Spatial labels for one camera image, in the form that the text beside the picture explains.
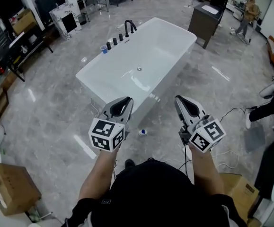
brown jacket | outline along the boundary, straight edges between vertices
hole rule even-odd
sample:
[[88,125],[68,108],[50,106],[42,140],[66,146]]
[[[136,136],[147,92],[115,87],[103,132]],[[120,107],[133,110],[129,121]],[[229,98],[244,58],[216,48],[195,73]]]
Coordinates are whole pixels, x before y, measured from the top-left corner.
[[252,1],[247,1],[246,3],[246,8],[245,12],[244,12],[244,18],[246,18],[247,20],[249,20],[250,22],[253,21],[255,19],[256,16],[259,15],[259,6],[256,5],[255,2]]

cup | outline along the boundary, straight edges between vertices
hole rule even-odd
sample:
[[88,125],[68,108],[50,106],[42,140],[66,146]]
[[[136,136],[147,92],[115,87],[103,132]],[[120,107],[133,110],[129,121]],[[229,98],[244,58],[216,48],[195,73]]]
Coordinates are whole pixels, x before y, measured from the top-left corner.
[[106,45],[101,46],[100,49],[102,50],[103,54],[107,53],[107,46]]

black faucet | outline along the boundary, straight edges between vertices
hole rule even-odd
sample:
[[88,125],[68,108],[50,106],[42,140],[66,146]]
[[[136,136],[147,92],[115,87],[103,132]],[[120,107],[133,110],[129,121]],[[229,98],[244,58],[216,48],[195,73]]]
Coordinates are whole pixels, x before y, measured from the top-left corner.
[[132,32],[133,32],[133,28],[135,31],[137,31],[137,27],[136,25],[131,21],[131,20],[126,20],[124,22],[124,26],[125,26],[125,37],[129,37],[128,31],[127,31],[127,23],[131,24],[131,28],[132,28]]

bathtub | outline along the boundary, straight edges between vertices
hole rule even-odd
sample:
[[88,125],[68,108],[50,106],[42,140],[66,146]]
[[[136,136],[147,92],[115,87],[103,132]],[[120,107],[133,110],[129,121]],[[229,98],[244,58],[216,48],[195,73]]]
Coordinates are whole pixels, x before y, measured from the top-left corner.
[[134,128],[185,67],[195,41],[194,34],[155,17],[76,77],[101,107],[119,97],[133,98],[129,125]]

floor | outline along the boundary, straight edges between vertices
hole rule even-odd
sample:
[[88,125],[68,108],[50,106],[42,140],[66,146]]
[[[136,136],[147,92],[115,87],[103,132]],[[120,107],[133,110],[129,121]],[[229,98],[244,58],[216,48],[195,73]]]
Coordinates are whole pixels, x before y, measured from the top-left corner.
[[[100,46],[119,32],[117,25],[132,19],[137,25],[152,17],[159,17],[188,29],[193,9],[192,0],[130,0],[119,7],[111,6],[109,13],[101,11],[91,16],[91,22],[69,41],[61,38],[52,45],[54,53],[41,52],[39,59],[25,74],[26,82],[16,80],[9,90],[10,104],[1,119],[6,137],[2,148],[17,164],[25,166],[40,189],[42,208],[53,211],[59,219],[71,215],[81,184],[94,165],[76,142],[80,137],[90,146],[88,129],[96,115],[90,97],[75,78],[75,74],[100,53]],[[149,157],[165,161],[170,158],[184,162],[182,143],[178,136],[181,123],[173,104],[175,95],[189,96],[200,102],[207,112],[221,119],[234,107],[260,105],[265,102],[258,92],[271,82],[274,69],[269,64],[265,39],[255,33],[251,45],[243,44],[229,35],[230,27],[238,21],[226,11],[221,26],[206,50],[199,39],[192,51],[189,64],[183,69],[160,102],[149,112],[141,124],[148,131],[139,136],[130,133],[122,145],[117,159],[119,173],[128,158],[141,163]],[[225,74],[224,79],[212,66]],[[215,164],[226,163],[237,167],[218,166],[220,172],[244,175],[254,182],[265,149],[274,139],[271,126],[274,117],[254,124],[263,126],[265,145],[249,152],[245,148],[245,116],[234,110],[223,120],[227,136],[213,150]],[[169,160],[179,168],[182,163]],[[192,177],[192,165],[188,174]]]

